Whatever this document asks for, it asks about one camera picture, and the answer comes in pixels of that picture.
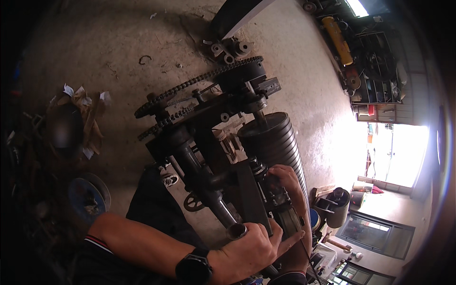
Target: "dirty floor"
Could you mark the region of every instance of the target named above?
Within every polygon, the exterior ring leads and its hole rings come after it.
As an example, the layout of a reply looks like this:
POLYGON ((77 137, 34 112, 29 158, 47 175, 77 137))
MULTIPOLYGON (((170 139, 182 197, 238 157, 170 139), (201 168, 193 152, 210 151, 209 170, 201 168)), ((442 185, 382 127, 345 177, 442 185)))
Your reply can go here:
MULTIPOLYGON (((104 135, 101 153, 86 166, 107 184, 111 212, 126 214, 144 165, 152 162, 136 137, 155 120, 135 119, 135 110, 148 93, 161 93, 216 67, 198 51, 198 29, 209 24, 222 4, 223 0, 70 1, 63 12, 53 7, 36 27, 23 62, 25 110, 43 112, 65 83, 75 90, 84 86, 89 96, 111 94, 112 106, 97 119, 104 135), (143 55, 151 60, 140 65, 143 55)), ((318 29, 300 1, 282 0, 257 15, 238 36, 255 43, 252 55, 262 55, 268 77, 280 81, 282 90, 269 99, 265 113, 290 115, 308 188, 335 182, 349 189, 365 167, 366 125, 356 122, 318 29)), ((169 190, 182 205, 187 195, 183 183, 169 190)), ((209 246, 223 242, 224 229, 207 208, 184 214, 209 246)))

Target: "white wall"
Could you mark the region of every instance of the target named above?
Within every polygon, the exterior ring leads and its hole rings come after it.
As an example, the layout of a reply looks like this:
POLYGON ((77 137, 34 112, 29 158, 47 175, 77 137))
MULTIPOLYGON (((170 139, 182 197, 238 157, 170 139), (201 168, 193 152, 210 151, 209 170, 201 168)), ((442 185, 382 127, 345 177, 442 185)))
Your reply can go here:
MULTIPOLYGON (((353 247, 353 252, 361 252, 364 255, 359 261, 353 258, 352 262, 379 273, 399 276, 402 272, 402 267, 414 257, 426 236, 429 226, 430 209, 431 195, 429 195, 424 203, 421 203, 420 201, 410 199, 407 195, 385 191, 383 194, 366 194, 366 201, 358 210, 359 212, 391 222, 415 227, 412 243, 405 260, 391 258, 363 249, 334 236, 331 236, 331 239, 343 245, 349 244, 353 247)), ((340 248, 332 244, 326 243, 326 245, 337 251, 338 261, 341 258, 346 259, 349 256, 349 254, 344 254, 340 248)))

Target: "yellow cylinder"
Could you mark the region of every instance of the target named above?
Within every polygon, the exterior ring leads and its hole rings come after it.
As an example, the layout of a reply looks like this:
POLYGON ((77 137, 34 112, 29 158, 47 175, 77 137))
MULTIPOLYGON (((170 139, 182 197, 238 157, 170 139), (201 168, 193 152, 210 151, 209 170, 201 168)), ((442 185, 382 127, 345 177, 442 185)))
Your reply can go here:
POLYGON ((331 16, 324 17, 321 22, 323 26, 328 31, 329 36, 331 37, 334 45, 336 46, 337 52, 341 57, 341 62, 344 65, 350 65, 353 63, 352 55, 350 54, 350 49, 348 48, 347 42, 342 37, 342 32, 337 23, 334 21, 334 18, 331 16))

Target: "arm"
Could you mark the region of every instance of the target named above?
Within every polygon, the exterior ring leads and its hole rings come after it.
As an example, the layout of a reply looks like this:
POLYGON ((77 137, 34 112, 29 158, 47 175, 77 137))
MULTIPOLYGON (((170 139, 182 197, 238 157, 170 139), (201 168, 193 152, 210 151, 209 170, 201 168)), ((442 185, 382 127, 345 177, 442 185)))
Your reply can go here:
MULTIPOLYGON (((303 236, 303 232, 298 232, 281 243, 282 231, 276 222, 271 221, 271 238, 263 225, 245 225, 249 231, 244 237, 209 252, 211 284, 232 284, 249 277, 274 262, 303 236)), ((177 263, 194 250, 192 245, 152 227, 111 213, 98 217, 88 234, 103 240, 121 259, 174 279, 177 263)))
POLYGON ((298 178, 290 166, 275 165, 268 170, 268 174, 275 175, 280 179, 280 183, 287 190, 298 216, 301 216, 305 223, 303 230, 306 234, 301 240, 301 243, 296 243, 280 258, 282 263, 281 271, 302 271, 305 273, 309 265, 306 255, 308 254, 310 257, 312 250, 312 230, 304 194, 299 185, 298 178))

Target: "smartwatch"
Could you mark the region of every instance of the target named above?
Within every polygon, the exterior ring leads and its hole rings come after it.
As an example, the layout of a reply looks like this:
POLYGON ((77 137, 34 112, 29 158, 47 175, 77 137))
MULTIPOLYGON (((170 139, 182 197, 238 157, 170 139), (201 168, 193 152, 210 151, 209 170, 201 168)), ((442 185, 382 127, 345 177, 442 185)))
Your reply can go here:
POLYGON ((176 265, 179 283, 186 285, 206 285, 212 276, 212 267, 207 261, 209 250, 196 248, 176 265))

